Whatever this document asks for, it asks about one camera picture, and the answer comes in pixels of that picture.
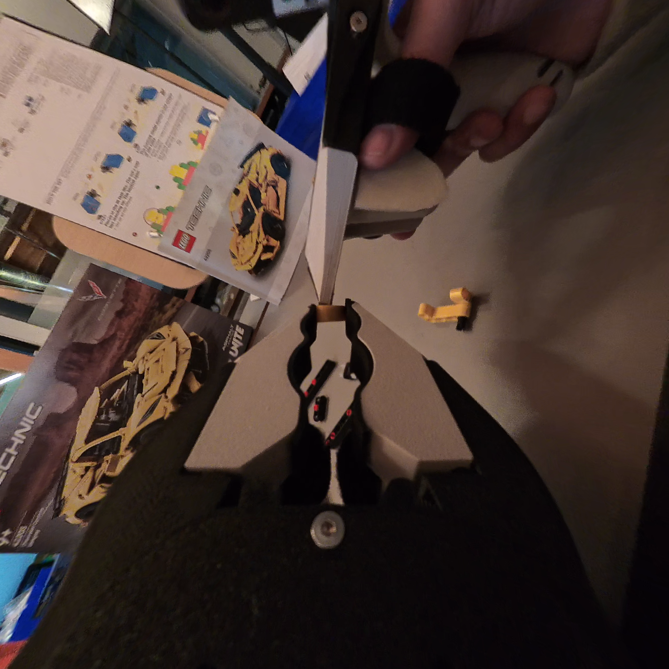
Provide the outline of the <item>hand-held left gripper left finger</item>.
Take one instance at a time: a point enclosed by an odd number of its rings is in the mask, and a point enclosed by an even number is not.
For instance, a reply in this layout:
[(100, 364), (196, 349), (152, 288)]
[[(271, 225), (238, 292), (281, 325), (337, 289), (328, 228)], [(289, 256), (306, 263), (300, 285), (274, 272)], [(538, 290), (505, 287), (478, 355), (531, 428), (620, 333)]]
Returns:
[(317, 307), (255, 344), (233, 366), (185, 469), (277, 490), (284, 504), (325, 499), (325, 444), (300, 386), (312, 370)]

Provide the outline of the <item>grey desk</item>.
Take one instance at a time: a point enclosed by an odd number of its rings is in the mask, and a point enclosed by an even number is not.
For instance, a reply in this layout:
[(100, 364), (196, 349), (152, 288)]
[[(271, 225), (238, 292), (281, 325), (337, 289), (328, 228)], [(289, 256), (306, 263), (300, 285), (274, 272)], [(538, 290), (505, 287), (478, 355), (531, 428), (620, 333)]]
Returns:
[[(347, 241), (335, 299), (439, 362), (514, 438), (619, 625), (668, 356), (668, 59), (599, 102), (581, 87), (514, 154), (467, 159), (411, 239)], [(418, 317), (461, 287), (465, 330)]]

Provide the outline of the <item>black beam with red pins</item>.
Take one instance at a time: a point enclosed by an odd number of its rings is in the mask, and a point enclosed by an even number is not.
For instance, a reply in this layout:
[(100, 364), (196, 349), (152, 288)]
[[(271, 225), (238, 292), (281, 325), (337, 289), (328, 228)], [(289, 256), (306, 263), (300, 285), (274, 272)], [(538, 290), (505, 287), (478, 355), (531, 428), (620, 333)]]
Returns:
[(313, 398), (317, 397), (320, 390), (323, 388), (325, 382), (329, 379), (332, 372), (337, 368), (336, 361), (327, 359), (322, 367), (317, 372), (316, 376), (310, 382), (306, 390), (304, 390), (304, 397), (311, 402)]
[(326, 435), (324, 444), (329, 449), (337, 449), (350, 433), (353, 425), (354, 408), (351, 404), (340, 417), (336, 425)]

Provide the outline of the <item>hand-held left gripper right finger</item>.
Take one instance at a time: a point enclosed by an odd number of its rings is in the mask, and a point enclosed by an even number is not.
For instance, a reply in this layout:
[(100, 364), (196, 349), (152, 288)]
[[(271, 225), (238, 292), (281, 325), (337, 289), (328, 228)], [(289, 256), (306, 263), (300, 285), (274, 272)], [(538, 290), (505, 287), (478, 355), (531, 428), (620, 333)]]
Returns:
[(337, 450), (345, 505), (375, 505), (396, 480), (417, 482), (474, 456), (427, 361), (359, 303), (345, 303), (350, 367), (359, 386)]

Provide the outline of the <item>small yellow brick with pins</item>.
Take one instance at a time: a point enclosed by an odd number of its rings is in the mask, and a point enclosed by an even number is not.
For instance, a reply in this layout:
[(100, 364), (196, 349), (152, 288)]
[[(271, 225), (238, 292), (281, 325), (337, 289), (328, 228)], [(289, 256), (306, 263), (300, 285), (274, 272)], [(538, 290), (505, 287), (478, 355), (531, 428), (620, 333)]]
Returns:
[(450, 303), (444, 306), (419, 305), (417, 315), (425, 322), (440, 324), (452, 322), (457, 331), (463, 331), (470, 323), (473, 295), (464, 287), (449, 291)]

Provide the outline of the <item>person's right hand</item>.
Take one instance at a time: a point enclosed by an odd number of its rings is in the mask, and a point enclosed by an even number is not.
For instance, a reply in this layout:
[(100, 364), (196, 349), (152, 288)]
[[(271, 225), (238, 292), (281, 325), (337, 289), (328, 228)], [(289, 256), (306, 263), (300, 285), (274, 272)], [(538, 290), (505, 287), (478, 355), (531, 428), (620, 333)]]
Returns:
[[(402, 56), (448, 68), (457, 52), (528, 52), (579, 66), (590, 59), (611, 1), (408, 1), (395, 23)], [(499, 161), (519, 149), (548, 118), (555, 91), (523, 94), (505, 118), (477, 110), (447, 136), (433, 160), (445, 177), (475, 153)]]

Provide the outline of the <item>instruction booklet car picture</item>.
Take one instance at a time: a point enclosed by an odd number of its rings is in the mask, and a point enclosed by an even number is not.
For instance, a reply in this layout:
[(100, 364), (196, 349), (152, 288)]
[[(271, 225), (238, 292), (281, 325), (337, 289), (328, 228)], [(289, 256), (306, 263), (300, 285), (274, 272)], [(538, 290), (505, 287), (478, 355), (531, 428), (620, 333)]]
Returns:
[(316, 162), (230, 98), (159, 249), (279, 305), (305, 246)]

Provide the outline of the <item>blue plastic bin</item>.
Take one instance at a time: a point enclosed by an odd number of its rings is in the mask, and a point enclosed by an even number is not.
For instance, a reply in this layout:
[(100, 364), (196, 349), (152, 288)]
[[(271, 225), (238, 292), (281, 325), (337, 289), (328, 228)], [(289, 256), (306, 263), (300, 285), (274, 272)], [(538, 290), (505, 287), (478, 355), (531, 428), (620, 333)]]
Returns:
[[(324, 14), (311, 21), (313, 26), (307, 29), (306, 36)], [(390, 62), (383, 68), (377, 63), (373, 64), (373, 79), (364, 100), (361, 140), (365, 139), (372, 128), (382, 124), (405, 124), (408, 127), (415, 125), (412, 120), (413, 113), (409, 110), (411, 103), (406, 101), (411, 92), (409, 76), (403, 72), (401, 66), (402, 62), (399, 60)], [(276, 128), (281, 138), (314, 159), (317, 158), (321, 145), (327, 79), (326, 56), (304, 94), (298, 96), (295, 92), (291, 93)]]

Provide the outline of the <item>white instruction sheet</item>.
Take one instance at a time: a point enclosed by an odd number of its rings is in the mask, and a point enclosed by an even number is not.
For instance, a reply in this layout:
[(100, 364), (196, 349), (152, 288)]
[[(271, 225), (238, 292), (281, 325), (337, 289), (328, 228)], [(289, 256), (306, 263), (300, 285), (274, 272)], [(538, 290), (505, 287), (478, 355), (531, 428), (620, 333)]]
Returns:
[(160, 254), (224, 107), (1, 16), (1, 195)]

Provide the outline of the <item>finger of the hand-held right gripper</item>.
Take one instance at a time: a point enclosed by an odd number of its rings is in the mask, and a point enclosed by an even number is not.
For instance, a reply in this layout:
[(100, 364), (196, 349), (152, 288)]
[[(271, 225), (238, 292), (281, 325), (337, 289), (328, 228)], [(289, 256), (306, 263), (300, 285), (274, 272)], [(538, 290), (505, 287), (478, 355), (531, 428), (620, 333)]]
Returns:
[(321, 305), (330, 305), (334, 296), (356, 172), (354, 154), (336, 148), (319, 149), (305, 258)]

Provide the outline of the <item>white paper sheets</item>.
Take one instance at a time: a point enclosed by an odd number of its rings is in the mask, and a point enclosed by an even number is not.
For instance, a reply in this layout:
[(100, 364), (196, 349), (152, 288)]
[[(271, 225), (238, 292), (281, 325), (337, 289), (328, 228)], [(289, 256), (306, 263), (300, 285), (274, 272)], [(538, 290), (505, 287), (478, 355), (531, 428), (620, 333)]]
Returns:
[(327, 53), (328, 15), (325, 13), (284, 64), (283, 74), (295, 93), (302, 96)]

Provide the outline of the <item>dark toy car box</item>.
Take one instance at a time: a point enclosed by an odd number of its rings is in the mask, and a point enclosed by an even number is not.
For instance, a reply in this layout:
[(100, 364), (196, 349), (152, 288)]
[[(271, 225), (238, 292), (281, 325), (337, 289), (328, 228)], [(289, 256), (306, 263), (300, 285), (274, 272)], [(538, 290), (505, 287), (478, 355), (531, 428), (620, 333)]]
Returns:
[(72, 551), (133, 456), (253, 331), (89, 265), (1, 411), (1, 552)]

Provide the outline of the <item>blue carton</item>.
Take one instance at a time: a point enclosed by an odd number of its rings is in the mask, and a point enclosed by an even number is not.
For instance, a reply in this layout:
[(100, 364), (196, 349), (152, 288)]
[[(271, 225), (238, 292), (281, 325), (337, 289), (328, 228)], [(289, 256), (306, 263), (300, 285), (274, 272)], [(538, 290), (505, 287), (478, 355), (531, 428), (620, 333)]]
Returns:
[(73, 559), (71, 553), (40, 553), (1, 605), (1, 644), (26, 641), (52, 606)]

